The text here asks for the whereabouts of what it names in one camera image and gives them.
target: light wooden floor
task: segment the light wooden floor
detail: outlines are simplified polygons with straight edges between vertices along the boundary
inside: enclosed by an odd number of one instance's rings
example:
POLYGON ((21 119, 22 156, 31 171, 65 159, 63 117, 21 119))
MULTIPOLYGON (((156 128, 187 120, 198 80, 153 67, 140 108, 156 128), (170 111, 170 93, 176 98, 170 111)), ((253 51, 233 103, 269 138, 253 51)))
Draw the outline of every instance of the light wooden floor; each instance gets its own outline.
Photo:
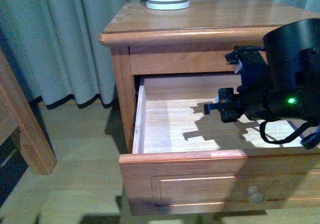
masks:
POLYGON ((41 111, 58 164, 47 176, 26 171, 0 209, 1 224, 320 223, 320 208, 131 216, 118 166, 125 141, 118 108, 64 104, 41 111))

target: drawer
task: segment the drawer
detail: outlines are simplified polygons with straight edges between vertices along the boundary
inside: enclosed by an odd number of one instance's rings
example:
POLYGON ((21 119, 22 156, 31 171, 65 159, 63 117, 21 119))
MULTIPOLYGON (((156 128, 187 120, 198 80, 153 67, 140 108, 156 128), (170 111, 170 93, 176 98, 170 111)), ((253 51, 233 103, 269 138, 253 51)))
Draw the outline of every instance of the drawer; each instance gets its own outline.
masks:
MULTIPOLYGON (((241 211, 320 205, 320 150, 300 139, 285 147, 264 143, 259 122, 243 116, 222 123, 204 115, 221 87, 240 76, 142 78, 132 154, 120 156, 133 214, 241 211), (266 202, 249 202, 257 186, 266 202)), ((269 138, 293 132, 286 121, 270 123, 269 138)))

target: drawer knob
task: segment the drawer knob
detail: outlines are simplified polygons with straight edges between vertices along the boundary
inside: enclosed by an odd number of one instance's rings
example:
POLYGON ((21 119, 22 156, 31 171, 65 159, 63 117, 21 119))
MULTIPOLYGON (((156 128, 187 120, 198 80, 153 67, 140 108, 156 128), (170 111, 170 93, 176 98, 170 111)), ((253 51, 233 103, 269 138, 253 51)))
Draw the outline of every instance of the drawer knob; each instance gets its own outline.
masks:
POLYGON ((259 187, 257 186, 251 186, 248 188, 248 194, 249 194, 249 202, 252 204, 260 204, 266 202, 266 195, 263 194, 259 187))

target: black mechanical device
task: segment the black mechanical device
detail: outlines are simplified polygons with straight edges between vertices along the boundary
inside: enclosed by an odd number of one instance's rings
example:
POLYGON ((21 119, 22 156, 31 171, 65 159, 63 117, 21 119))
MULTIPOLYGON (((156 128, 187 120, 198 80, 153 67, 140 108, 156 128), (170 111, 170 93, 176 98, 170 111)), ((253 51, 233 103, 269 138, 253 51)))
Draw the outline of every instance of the black mechanical device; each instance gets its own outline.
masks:
POLYGON ((260 135, 267 143, 284 144, 309 127, 319 126, 302 140, 306 149, 320 143, 320 19, 308 19, 282 26, 266 34, 264 48, 235 47, 226 54, 228 64, 239 65, 241 86, 221 88, 219 101, 204 105, 205 114, 219 110, 222 122, 235 122, 243 114, 249 120, 265 120, 260 135), (265 63, 259 51, 265 51, 265 63), (302 119, 306 123, 283 140, 270 141, 266 124, 278 120, 302 119))

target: curtain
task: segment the curtain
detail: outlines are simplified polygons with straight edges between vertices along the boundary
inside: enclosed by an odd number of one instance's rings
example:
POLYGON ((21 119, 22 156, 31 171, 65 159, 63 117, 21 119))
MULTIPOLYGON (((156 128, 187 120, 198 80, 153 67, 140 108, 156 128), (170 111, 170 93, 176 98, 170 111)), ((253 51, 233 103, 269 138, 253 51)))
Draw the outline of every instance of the curtain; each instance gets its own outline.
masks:
MULTIPOLYGON (((1 47, 28 100, 50 105, 73 94, 82 104, 113 100, 110 51, 99 34, 127 1, 0 0, 1 47)), ((320 0, 273 0, 320 13, 320 0)))

